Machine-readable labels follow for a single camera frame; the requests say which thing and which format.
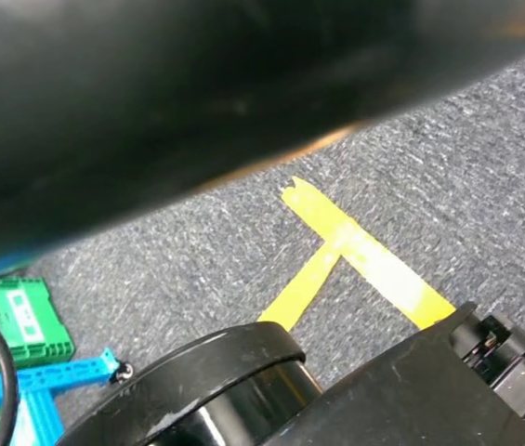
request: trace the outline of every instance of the yellow tape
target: yellow tape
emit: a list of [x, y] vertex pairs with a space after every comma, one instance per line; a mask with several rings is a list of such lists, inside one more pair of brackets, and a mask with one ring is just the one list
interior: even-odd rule
[[291, 330], [326, 282], [340, 255], [332, 243], [324, 243], [287, 284], [258, 321], [274, 321]]
[[293, 181], [295, 186], [282, 195], [287, 205], [420, 329], [454, 311], [450, 302], [319, 190], [300, 178]]

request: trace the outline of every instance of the blurry black object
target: blurry black object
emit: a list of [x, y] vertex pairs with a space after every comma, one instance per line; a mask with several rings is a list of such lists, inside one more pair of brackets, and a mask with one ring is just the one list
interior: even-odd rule
[[525, 0], [0, 1], [0, 274], [525, 54]]
[[210, 334], [116, 389], [58, 446], [524, 446], [525, 333], [474, 310], [324, 393], [279, 325]]

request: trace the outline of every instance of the blue lego beam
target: blue lego beam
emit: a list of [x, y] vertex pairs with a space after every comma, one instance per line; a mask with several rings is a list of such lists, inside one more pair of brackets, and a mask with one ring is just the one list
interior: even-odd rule
[[[17, 373], [21, 396], [47, 391], [53, 399], [73, 388], [105, 383], [119, 368], [109, 348], [99, 358], [70, 361], [24, 369]], [[2, 401], [2, 380], [0, 376], [0, 404]]]

